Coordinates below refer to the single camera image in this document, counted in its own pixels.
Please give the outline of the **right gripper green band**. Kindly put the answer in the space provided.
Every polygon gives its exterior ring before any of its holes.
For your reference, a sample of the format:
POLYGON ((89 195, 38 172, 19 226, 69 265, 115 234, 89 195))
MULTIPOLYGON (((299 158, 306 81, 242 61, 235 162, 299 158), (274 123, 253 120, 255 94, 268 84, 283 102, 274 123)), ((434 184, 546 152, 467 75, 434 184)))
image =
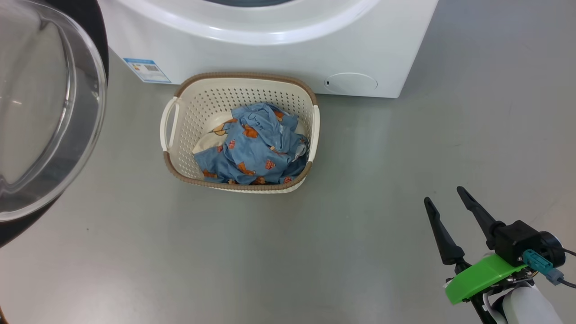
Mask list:
MULTIPOLYGON (((505 223, 495 220, 463 186, 457 187, 457 193, 467 211, 477 220, 488 249, 495 250, 495 231, 505 226, 505 223)), ((493 306, 488 298, 505 291, 511 293, 522 287, 535 288, 533 273, 526 266, 510 266, 494 253, 489 253, 474 265, 467 263, 463 249, 455 244, 444 227, 440 212, 430 197, 424 199, 424 207, 442 263, 454 266, 455 276, 448 278, 445 283, 445 295, 450 303, 470 303, 483 324, 506 324, 508 320, 504 315, 504 300, 500 299, 493 306)))

